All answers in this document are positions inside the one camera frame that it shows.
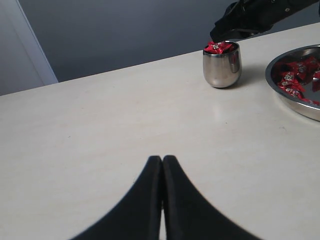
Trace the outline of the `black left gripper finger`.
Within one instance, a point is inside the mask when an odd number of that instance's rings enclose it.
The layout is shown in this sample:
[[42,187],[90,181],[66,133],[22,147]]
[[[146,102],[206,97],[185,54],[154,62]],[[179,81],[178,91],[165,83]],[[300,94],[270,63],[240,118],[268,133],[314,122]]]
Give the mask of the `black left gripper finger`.
[[150,156],[125,196],[74,240],[158,240],[163,200],[163,163]]

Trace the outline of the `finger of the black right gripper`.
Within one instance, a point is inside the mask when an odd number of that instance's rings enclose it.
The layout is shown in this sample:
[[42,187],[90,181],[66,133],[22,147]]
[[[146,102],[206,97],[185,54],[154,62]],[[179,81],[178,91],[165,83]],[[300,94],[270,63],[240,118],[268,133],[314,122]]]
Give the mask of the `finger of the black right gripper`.
[[168,240],[257,240],[213,207],[192,184],[177,158],[163,159],[163,199]]

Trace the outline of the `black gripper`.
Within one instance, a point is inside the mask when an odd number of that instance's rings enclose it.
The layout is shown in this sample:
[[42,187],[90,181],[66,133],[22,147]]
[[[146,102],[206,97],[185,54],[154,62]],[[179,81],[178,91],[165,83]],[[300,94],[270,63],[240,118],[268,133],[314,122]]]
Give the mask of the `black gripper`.
[[226,8],[210,37],[214,42],[223,42],[264,33],[276,23],[316,3],[316,0],[238,0]]

